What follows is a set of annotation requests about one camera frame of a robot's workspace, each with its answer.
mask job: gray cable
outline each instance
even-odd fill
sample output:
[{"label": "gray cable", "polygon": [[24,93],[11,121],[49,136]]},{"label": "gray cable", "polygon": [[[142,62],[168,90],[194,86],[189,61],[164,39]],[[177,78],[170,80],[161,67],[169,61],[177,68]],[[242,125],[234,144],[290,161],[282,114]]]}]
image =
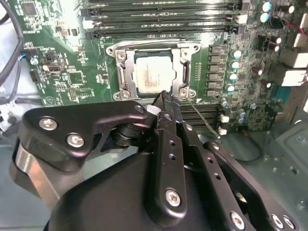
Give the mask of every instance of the gray cable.
[{"label": "gray cable", "polygon": [[9,58],[7,64],[5,65],[5,67],[3,68],[3,70],[0,72],[0,86],[2,86],[4,84],[4,82],[7,80],[7,78],[9,77],[16,60],[18,60],[18,57],[24,47],[24,35],[23,35],[23,30],[20,27],[18,20],[15,16],[15,14],[13,13],[13,11],[11,10],[11,8],[8,6],[8,4],[6,3],[5,0],[0,0],[1,5],[4,7],[4,9],[6,10],[6,13],[8,14],[8,16],[10,17],[13,26],[15,28],[16,34],[17,34],[17,39],[18,39],[18,43],[15,47],[15,50],[13,51],[11,57]]}]

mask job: motherboard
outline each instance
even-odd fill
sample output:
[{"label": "motherboard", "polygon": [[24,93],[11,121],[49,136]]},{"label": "motherboard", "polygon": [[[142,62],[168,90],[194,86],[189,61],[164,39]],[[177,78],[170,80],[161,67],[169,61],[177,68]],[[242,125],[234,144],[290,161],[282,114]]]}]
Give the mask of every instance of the motherboard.
[{"label": "motherboard", "polygon": [[269,129],[284,101],[280,92],[307,77],[305,1],[8,3],[45,106],[146,105],[166,90],[194,128],[206,129],[201,114],[224,135],[239,125]]}]

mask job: wire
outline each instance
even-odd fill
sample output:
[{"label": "wire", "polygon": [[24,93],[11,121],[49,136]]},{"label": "wire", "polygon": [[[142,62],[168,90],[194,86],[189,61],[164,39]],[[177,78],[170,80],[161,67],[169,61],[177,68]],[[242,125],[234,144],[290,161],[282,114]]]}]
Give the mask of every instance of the wire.
[{"label": "wire", "polygon": [[259,155],[258,157],[256,157],[255,159],[252,159],[252,160],[240,160],[240,159],[237,159],[234,157],[234,159],[241,163],[241,164],[254,164],[260,160],[263,159],[264,157],[264,152],[263,152],[263,149],[261,148],[261,146],[258,144],[258,142],[256,142],[248,133],[247,131],[245,130],[242,130],[241,133],[247,137],[249,139],[249,141],[258,149],[258,152],[259,152]]},{"label": "wire", "polygon": [[18,90],[18,83],[19,83],[19,79],[20,79],[20,73],[21,73],[21,59],[22,59],[22,55],[18,57],[17,72],[16,72],[16,77],[15,77],[15,82],[14,82],[14,85],[13,85],[12,92],[11,92],[11,94],[8,98],[0,98],[0,105],[10,103],[16,97],[17,90]]},{"label": "wire", "polygon": [[193,107],[193,109],[198,113],[198,115],[201,117],[203,122],[205,123],[206,127],[217,137],[217,139],[220,139],[220,135],[218,135],[217,132],[210,126],[210,124],[207,122],[207,120],[202,116],[202,114],[199,112],[199,110],[192,104],[190,100],[188,100],[189,104]]},{"label": "wire", "polygon": [[3,18],[0,19],[0,25],[3,25],[6,21],[10,19],[9,15],[6,13]]},{"label": "wire", "polygon": [[1,5],[4,7],[4,9],[6,10],[6,13],[8,14],[8,16],[10,17],[13,26],[15,28],[16,34],[17,34],[17,39],[18,39],[18,43],[11,55],[11,57],[9,58],[7,64],[5,65],[5,67],[3,68],[3,70],[0,73],[0,86],[3,85],[3,83],[7,80],[7,78],[9,77],[16,60],[19,57],[19,54],[21,53],[21,50],[23,49],[24,46],[24,35],[23,35],[23,30],[20,27],[18,20],[15,16],[15,14],[13,13],[13,11],[11,10],[11,8],[8,6],[8,4],[6,3],[6,0],[0,0]]}]

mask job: cpu socket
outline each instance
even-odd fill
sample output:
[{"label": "cpu socket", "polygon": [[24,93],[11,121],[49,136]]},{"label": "cpu socket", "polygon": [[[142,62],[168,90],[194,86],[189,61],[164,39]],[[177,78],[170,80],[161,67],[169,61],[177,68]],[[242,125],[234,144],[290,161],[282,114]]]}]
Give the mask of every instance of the cpu socket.
[{"label": "cpu socket", "polygon": [[115,100],[153,99],[163,90],[179,100],[193,98],[192,55],[200,43],[180,39],[123,41],[106,49],[116,60],[119,92]]}]

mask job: capacitor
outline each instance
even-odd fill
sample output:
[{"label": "capacitor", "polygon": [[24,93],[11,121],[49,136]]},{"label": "capacitor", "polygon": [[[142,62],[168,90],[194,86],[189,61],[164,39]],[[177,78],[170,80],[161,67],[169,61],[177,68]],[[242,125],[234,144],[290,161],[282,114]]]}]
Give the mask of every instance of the capacitor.
[{"label": "capacitor", "polygon": [[246,112],[244,111],[244,109],[240,109],[237,114],[239,115],[239,118],[246,118]]},{"label": "capacitor", "polygon": [[279,51],[279,46],[276,43],[270,42],[269,43],[269,50],[277,52],[277,51]]},{"label": "capacitor", "polygon": [[269,16],[268,13],[263,13],[263,14],[261,14],[261,16],[260,16],[260,22],[265,23],[265,22],[268,21],[269,18],[270,18],[270,16]]},{"label": "capacitor", "polygon": [[226,85],[226,90],[228,92],[234,92],[235,88],[231,83],[229,83],[229,84]]},{"label": "capacitor", "polygon": [[261,82],[261,84],[262,84],[265,88],[267,88],[267,89],[269,89],[269,88],[271,87],[271,82],[268,82],[268,81],[265,80],[265,79],[262,79],[260,82]]},{"label": "capacitor", "polygon": [[285,13],[293,13],[295,10],[295,7],[294,6],[280,6],[279,10]]},{"label": "capacitor", "polygon": [[223,99],[221,99],[220,100],[220,104],[221,104],[221,106],[223,106],[223,107],[228,107],[228,102],[227,102],[227,100],[225,99],[225,98],[223,98]]},{"label": "capacitor", "polygon": [[228,73],[228,78],[231,81],[235,81],[237,79],[237,75],[234,72],[230,72],[230,73]]},{"label": "capacitor", "polygon": [[237,117],[236,120],[237,120],[237,123],[239,123],[239,124],[245,123],[245,119],[244,118]]},{"label": "capacitor", "polygon": [[270,37],[270,41],[272,43],[280,44],[282,39],[281,39],[281,37],[278,37],[278,36],[272,36],[272,37]]},{"label": "capacitor", "polygon": [[233,68],[233,69],[237,69],[240,67],[240,63],[238,61],[231,61],[229,63],[229,67]]},{"label": "capacitor", "polygon": [[242,56],[242,52],[239,50],[232,50],[231,51],[231,55],[235,58],[235,59],[239,59]]},{"label": "capacitor", "polygon": [[251,70],[253,73],[258,74],[259,76],[263,74],[263,71],[259,67],[254,66],[253,68],[251,68]]},{"label": "capacitor", "polygon": [[263,5],[262,5],[262,11],[263,12],[268,12],[268,11],[270,11],[271,10],[271,3],[270,2],[265,2],[265,3],[263,3]]},{"label": "capacitor", "polygon": [[280,19],[280,18],[271,18],[270,25],[274,29],[283,29],[285,22],[283,19]]}]

